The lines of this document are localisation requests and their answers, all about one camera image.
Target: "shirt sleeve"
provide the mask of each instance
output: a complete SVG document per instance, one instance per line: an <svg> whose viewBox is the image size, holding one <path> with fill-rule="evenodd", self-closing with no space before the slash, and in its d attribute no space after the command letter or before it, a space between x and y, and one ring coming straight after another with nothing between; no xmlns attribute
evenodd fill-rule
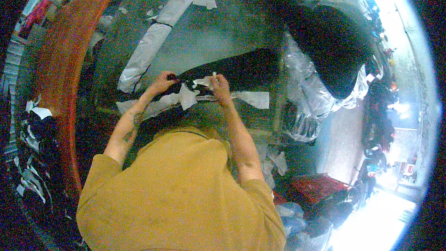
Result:
<svg viewBox="0 0 446 251"><path fill-rule="evenodd" d="M271 189L262 180L249 180L243 182L241 187L259 205L265 215L265 228L270 246L273 250L283 250L286 243L285 229L272 201Z"/></svg>
<svg viewBox="0 0 446 251"><path fill-rule="evenodd" d="M94 195L96 195L98 189L120 172L122 172L122 165L119 164L118 161L112 159L108 155L95 155L85 185L82 189L78 211L82 209Z"/></svg>

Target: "forearm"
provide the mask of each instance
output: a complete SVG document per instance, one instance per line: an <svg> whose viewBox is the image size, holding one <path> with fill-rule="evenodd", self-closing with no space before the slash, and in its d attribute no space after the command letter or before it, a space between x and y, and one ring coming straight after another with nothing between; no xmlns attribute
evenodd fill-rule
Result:
<svg viewBox="0 0 446 251"><path fill-rule="evenodd" d="M244 126L233 102L223 108L229 127L232 157L240 173L240 180L263 179L256 145Z"/></svg>
<svg viewBox="0 0 446 251"><path fill-rule="evenodd" d="M122 163L135 141L145 110L155 95L156 93L153 89L146 90L138 102L121 116L105 148L104 154Z"/></svg>

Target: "mustard yellow shirt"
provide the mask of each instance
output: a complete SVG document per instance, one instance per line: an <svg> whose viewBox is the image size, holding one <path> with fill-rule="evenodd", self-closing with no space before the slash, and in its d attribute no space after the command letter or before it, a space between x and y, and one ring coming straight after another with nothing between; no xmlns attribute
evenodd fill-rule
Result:
<svg viewBox="0 0 446 251"><path fill-rule="evenodd" d="M224 145L196 128L158 137L124 171L95 155L79 231L92 250L283 250L268 185L238 185L226 162Z"/></svg>

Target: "hand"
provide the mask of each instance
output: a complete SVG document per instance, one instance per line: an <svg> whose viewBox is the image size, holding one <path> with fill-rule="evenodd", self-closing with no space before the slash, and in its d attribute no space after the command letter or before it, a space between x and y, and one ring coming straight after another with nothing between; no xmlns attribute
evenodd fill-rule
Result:
<svg viewBox="0 0 446 251"><path fill-rule="evenodd" d="M214 89L214 96L219 104L227 108L231 105L231 94L229 92L229 83L223 75L216 75L209 77L210 83Z"/></svg>
<svg viewBox="0 0 446 251"><path fill-rule="evenodd" d="M153 82L153 84L151 86L149 86L149 88L147 90L151 90L153 93L159 94L159 93L165 92L174 83L179 82L178 79L168 81L167 76L170 74L173 74L176 76L175 73L172 73L169 71L161 72L161 74L159 74L157 79Z"/></svg>

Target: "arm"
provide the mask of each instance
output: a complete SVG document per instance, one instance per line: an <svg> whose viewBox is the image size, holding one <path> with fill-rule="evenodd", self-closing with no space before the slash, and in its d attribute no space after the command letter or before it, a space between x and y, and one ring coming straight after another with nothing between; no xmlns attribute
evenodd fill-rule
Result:
<svg viewBox="0 0 446 251"><path fill-rule="evenodd" d="M104 154L122 163L128 150L135 141L139 125L144 117L145 110L153 97L166 91L177 80L167 81L167 76L172 72L162 72L156 81L142 94L138 102L126 111L118 121Z"/></svg>
<svg viewBox="0 0 446 251"><path fill-rule="evenodd" d="M256 146L231 100L227 80L223 75L216 75L211 76L210 81L214 88L214 96L223 108L229 125L232 156L239 170L240 181L242 183L253 179L264 181Z"/></svg>

